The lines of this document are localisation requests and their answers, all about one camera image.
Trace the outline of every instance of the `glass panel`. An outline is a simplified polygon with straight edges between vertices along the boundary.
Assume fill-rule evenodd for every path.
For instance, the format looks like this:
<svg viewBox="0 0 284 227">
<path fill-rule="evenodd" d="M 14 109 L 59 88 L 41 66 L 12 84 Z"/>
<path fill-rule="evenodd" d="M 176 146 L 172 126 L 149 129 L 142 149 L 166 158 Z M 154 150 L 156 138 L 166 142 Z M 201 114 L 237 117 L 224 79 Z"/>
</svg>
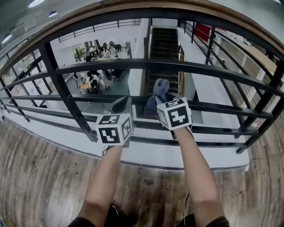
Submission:
<svg viewBox="0 0 284 227">
<path fill-rule="evenodd" d="M 38 57 L 40 57 L 40 52 L 39 52 L 39 49 L 36 49 L 34 51 L 34 55 L 35 55 L 35 58 L 37 59 Z"/>
<path fill-rule="evenodd" d="M 9 69 L 8 73 L 5 73 L 2 78 L 4 80 L 4 83 L 8 85 L 14 81 L 16 75 L 12 69 Z"/>
<path fill-rule="evenodd" d="M 45 65 L 44 65 L 44 62 L 41 60 L 40 62 L 39 62 L 39 67 L 40 67 L 40 70 L 43 72 L 43 71 L 46 71 L 46 67 L 45 67 Z"/>
<path fill-rule="evenodd" d="M 39 95 L 34 84 L 31 81 L 23 83 L 23 85 L 25 86 L 25 88 L 27 89 L 27 91 L 30 95 Z M 41 102 L 42 102 L 42 100 L 35 100 L 35 103 L 38 106 L 41 104 Z"/>
<path fill-rule="evenodd" d="M 24 57 L 22 60 L 20 60 L 19 62 L 17 62 L 14 65 L 14 69 L 17 73 L 17 75 L 19 75 L 25 68 L 27 68 L 32 62 L 34 61 L 34 58 L 32 56 L 32 54 L 28 54 L 26 57 Z"/>
<path fill-rule="evenodd" d="M 31 71 L 31 75 L 37 74 L 39 73 L 39 71 L 37 70 L 37 68 L 34 68 Z M 37 79 L 35 80 L 35 83 L 37 84 L 37 86 L 39 87 L 39 89 L 41 90 L 42 94 L 49 94 L 49 90 L 46 87 L 46 85 L 43 82 L 43 79 Z"/>
<path fill-rule="evenodd" d="M 2 66 L 8 61 L 8 56 L 4 55 L 3 58 L 0 59 L 0 69 L 2 68 Z"/>
<path fill-rule="evenodd" d="M 16 85 L 11 91 L 10 91 L 12 96 L 22 96 L 22 95 L 28 95 L 23 87 L 21 85 Z M 18 103 L 19 106 L 32 106 L 31 100 L 20 100 L 17 99 L 16 102 Z"/>
<path fill-rule="evenodd" d="M 41 70 L 42 72 L 46 71 L 46 67 L 45 67 L 43 61 L 40 61 L 40 62 L 39 62 L 39 67 L 40 67 L 40 70 Z M 46 77 L 45 79 L 46 79 L 48 85 L 50 86 L 51 90 L 54 91 L 54 90 L 55 90 L 55 87 L 54 87 L 54 85 L 53 85 L 53 82 L 52 82 L 51 78 L 50 78 L 50 77 Z"/>
<path fill-rule="evenodd" d="M 27 41 L 27 39 L 24 40 L 23 42 L 21 42 L 20 44 L 18 44 L 17 46 L 15 46 L 13 49 L 11 49 L 8 52 L 9 57 L 11 57 L 26 41 Z"/>
</svg>

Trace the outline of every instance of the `ceiling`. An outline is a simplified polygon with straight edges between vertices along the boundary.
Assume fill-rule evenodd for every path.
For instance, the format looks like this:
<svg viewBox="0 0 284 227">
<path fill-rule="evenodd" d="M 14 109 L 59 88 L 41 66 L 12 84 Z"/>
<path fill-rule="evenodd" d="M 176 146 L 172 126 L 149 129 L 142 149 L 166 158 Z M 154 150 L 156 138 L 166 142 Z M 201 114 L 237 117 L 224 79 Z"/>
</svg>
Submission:
<svg viewBox="0 0 284 227">
<path fill-rule="evenodd" d="M 12 38 L 7 43 L 0 44 L 0 50 L 32 28 L 48 24 L 56 18 L 98 1 L 100 0 L 45 0 L 34 8 L 28 8 L 31 0 L 0 0 L 0 40 L 6 33 L 12 33 Z M 58 14 L 48 18 L 51 11 L 57 11 Z"/>
</svg>

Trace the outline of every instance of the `office chair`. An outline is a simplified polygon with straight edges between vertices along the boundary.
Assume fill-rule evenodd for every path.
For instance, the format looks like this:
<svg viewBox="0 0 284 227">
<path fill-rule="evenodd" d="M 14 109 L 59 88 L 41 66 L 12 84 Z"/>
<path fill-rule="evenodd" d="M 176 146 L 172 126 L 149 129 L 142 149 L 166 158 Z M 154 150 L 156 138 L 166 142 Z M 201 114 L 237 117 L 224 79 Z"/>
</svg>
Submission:
<svg viewBox="0 0 284 227">
<path fill-rule="evenodd" d="M 124 76 L 121 76 L 122 70 L 115 69 L 111 74 L 114 76 L 114 81 L 116 79 L 119 79 L 121 81 L 121 78 L 124 78 Z"/>
</svg>

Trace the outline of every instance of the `glove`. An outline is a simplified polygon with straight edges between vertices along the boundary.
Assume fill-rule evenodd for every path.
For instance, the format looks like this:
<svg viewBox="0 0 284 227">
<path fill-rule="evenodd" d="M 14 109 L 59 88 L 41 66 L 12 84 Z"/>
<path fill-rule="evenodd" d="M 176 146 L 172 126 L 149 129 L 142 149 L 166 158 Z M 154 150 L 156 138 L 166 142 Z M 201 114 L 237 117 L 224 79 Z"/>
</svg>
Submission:
<svg viewBox="0 0 284 227">
<path fill-rule="evenodd" d="M 125 96 L 115 100 L 111 103 L 106 110 L 104 110 L 103 115 L 110 114 L 130 114 L 130 123 L 132 125 L 132 133 L 134 131 L 135 125 L 133 124 L 133 112 L 132 112 L 132 100 L 131 97 Z M 130 144 L 130 137 L 124 142 L 123 147 L 128 148 Z M 107 146 L 106 149 L 103 150 L 103 155 L 105 152 L 111 148 L 112 145 Z"/>
<path fill-rule="evenodd" d="M 183 97 L 182 97 L 180 94 L 173 93 L 173 92 L 168 92 L 168 93 L 167 93 L 167 98 L 168 98 L 168 102 L 170 102 L 170 101 L 173 101 L 173 100 L 176 100 L 176 99 L 180 99 L 180 98 L 183 98 Z M 161 100 L 158 96 L 155 96 L 155 99 L 156 99 L 157 105 L 160 105 L 160 104 L 163 103 L 162 100 Z M 194 138 L 194 135 L 193 135 L 193 133 L 192 133 L 192 131 L 191 131 L 192 124 L 191 124 L 191 125 L 188 125 L 188 126 L 185 126 L 185 128 L 190 132 L 190 134 L 191 134 L 192 137 Z M 176 135 L 174 134 L 174 131 L 173 131 L 173 130 L 170 130 L 170 132 L 171 132 L 171 135 L 172 135 L 173 140 L 177 140 L 177 137 L 176 137 Z"/>
</svg>

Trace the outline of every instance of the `balcony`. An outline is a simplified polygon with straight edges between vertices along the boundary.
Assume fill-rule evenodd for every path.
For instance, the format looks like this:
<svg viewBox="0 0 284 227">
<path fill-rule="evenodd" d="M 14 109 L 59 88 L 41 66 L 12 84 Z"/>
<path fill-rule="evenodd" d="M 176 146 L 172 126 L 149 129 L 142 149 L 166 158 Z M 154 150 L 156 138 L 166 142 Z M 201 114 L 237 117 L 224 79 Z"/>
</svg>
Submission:
<svg viewBox="0 0 284 227">
<path fill-rule="evenodd" d="M 123 160 L 181 169 L 178 143 L 157 114 L 147 111 L 155 80 L 167 78 L 170 91 L 188 99 L 193 133 L 210 167 L 248 166 L 247 149 L 283 110 L 284 49 L 279 41 L 255 23 L 250 26 L 257 33 L 202 12 L 135 6 L 126 11 L 60 19 L 7 54 L 0 72 L 4 116 L 49 141 L 97 157 L 103 149 L 95 133 L 97 116 L 109 103 L 130 95 L 136 129 Z M 268 58 L 266 63 L 255 47 L 227 31 L 268 50 L 277 63 Z M 111 41 L 122 50 L 105 59 L 99 50 Z M 84 62 L 80 50 L 91 46 L 98 55 Z M 102 94 L 81 94 L 72 78 L 75 72 L 111 69 L 123 77 Z"/>
</svg>

